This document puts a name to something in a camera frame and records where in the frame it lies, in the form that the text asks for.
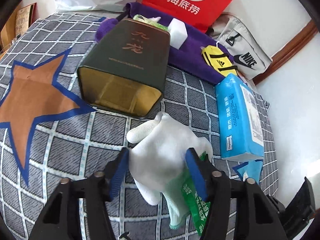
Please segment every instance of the orange star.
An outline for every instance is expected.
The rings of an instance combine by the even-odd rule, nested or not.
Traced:
[[[15,61],[8,93],[0,102],[0,128],[8,128],[16,162],[27,184],[36,125],[95,111],[57,82],[69,51],[37,66]]]

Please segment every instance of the purple towel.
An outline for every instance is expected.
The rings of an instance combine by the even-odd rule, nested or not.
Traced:
[[[130,18],[133,18],[136,14],[141,14],[146,18],[160,16],[161,19],[159,23],[164,26],[168,26],[173,19],[173,17],[168,14],[137,2],[128,3],[126,8],[129,10]],[[96,33],[96,41],[99,42],[117,23],[118,20],[116,19],[109,19],[102,22]],[[216,46],[216,41],[189,24],[186,24],[186,29],[188,38],[181,48],[175,49],[170,47],[168,64],[211,84],[217,85],[224,79],[224,76],[214,68],[208,66],[201,55],[201,47],[207,47],[208,45]],[[222,52],[230,55],[224,46],[218,44],[218,47]],[[231,55],[229,56],[229,60],[233,63],[233,57]]]

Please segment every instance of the grid patterned bedspread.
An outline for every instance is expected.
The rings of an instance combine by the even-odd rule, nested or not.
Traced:
[[[36,65],[68,48],[72,48],[59,73],[58,82],[80,96],[76,75],[78,64],[94,45],[99,17],[84,14],[54,14],[36,21],[0,61],[0,98],[8,89],[13,60]],[[267,116],[267,103],[254,94],[263,128],[265,158],[260,186],[265,194],[274,194],[278,187],[277,162],[273,135]],[[199,137],[206,137],[214,151],[214,165],[232,179],[239,179],[232,167],[237,162],[220,157],[218,111],[214,87],[173,67],[168,67],[164,99],[148,115],[158,111],[169,113],[188,125]],[[122,114],[98,110],[66,120],[41,123],[33,136],[29,187],[26,186],[12,154],[6,129],[0,129],[0,211],[17,239],[28,239],[32,227],[59,180],[83,179],[102,170],[122,147],[132,147],[126,133],[143,121]],[[130,231],[138,239],[199,239],[192,218],[185,226],[169,229],[166,200],[157,206],[148,205],[140,195],[129,172],[120,194],[106,204],[116,237]],[[233,239],[236,200],[231,201],[227,239]],[[80,200],[83,239],[87,232],[86,206]]]

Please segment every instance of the metal screw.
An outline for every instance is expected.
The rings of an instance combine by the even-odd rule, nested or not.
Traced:
[[[255,184],[256,183],[256,181],[253,178],[247,178],[247,182],[249,184]]]
[[[101,178],[101,177],[104,176],[104,172],[103,171],[97,171],[97,172],[94,173],[94,176],[96,178]]]
[[[212,176],[216,177],[216,178],[219,178],[222,176],[222,173],[220,171],[213,171],[212,172]]]
[[[61,184],[67,184],[67,183],[69,183],[69,181],[70,181],[69,178],[63,178],[63,179],[60,180],[60,183]]]

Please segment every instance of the yellow adidas bag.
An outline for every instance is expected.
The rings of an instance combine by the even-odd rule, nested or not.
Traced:
[[[213,67],[223,76],[228,76],[230,73],[237,76],[237,66],[234,66],[228,59],[228,54],[223,53],[216,46],[209,45],[202,50],[202,56],[206,63]]]

